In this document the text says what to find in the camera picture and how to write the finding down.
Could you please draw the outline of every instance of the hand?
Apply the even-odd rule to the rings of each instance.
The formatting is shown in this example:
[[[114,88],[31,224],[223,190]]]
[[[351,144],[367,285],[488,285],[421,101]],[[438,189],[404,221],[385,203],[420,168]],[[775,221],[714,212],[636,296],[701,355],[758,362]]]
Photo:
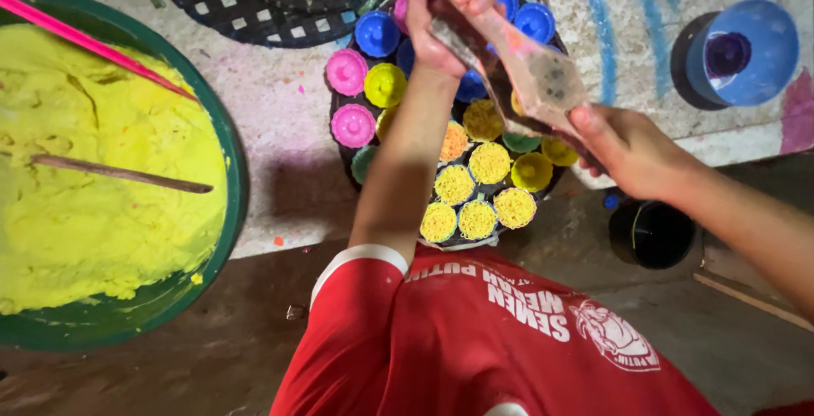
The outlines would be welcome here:
[[[483,14],[493,7],[497,0],[453,0],[462,12],[470,15]],[[407,28],[415,50],[417,65],[429,67],[453,78],[461,78],[466,73],[466,67],[446,47],[435,40],[429,32],[430,15],[427,9],[427,0],[407,1]]]
[[[619,188],[635,198],[671,203],[687,182],[709,169],[641,112],[592,105],[572,110],[569,118]],[[600,175],[585,159],[580,166]]]

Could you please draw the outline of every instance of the piping bag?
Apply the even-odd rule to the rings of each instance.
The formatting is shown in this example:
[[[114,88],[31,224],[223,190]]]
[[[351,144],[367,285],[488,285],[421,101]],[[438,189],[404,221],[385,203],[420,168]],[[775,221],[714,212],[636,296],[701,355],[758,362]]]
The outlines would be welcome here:
[[[494,8],[471,16],[462,14],[452,0],[429,0],[429,9],[430,34],[483,78],[507,131],[559,138],[607,172],[585,148],[567,116],[571,109],[590,106],[570,57],[529,38]],[[489,44],[496,55],[487,48]],[[519,104],[516,109],[511,103],[513,91]]]

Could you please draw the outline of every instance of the person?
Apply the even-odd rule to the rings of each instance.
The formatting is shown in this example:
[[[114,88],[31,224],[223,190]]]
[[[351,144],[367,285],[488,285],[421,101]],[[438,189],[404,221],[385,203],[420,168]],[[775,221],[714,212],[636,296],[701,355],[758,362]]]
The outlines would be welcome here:
[[[495,1],[454,0],[471,14]],[[313,288],[271,414],[716,413],[635,328],[586,296],[483,248],[416,246],[466,72],[430,36],[430,20],[427,0],[409,0],[416,60],[401,109],[348,249]],[[814,317],[810,217],[705,167],[644,114],[585,106],[570,119],[622,190],[692,216]]]

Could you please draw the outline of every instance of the black bucket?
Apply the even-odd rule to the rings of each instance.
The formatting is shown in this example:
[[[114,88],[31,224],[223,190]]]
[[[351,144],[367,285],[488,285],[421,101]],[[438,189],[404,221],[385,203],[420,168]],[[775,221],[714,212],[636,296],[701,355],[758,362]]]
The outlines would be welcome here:
[[[665,203],[636,201],[613,213],[608,231],[610,246],[623,261],[666,269],[681,262],[693,247],[695,223]]]

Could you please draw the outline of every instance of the concrete floor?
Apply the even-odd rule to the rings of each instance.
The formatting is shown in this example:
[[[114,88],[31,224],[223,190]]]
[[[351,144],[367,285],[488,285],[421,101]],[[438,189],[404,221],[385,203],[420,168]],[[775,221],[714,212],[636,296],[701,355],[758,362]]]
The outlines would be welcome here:
[[[814,212],[814,155],[727,168]],[[656,272],[612,255],[601,192],[544,203],[532,225],[504,234],[498,251],[589,293],[629,320],[723,414],[814,398],[814,334],[690,279],[686,260]],[[115,348],[49,354],[0,348],[0,413],[9,416],[267,414],[305,320],[320,271],[343,242],[233,260],[167,325]]]

